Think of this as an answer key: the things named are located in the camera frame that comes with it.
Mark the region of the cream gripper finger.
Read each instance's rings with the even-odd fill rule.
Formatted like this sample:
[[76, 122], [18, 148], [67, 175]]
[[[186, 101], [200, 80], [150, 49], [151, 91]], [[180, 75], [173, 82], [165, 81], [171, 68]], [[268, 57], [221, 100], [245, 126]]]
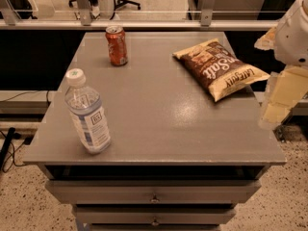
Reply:
[[307, 93], [307, 66], [287, 65], [280, 73], [272, 72], [267, 80], [259, 126], [274, 130]]
[[256, 40], [254, 47], [260, 50], [273, 50], [275, 44], [276, 28], [270, 28], [264, 35]]

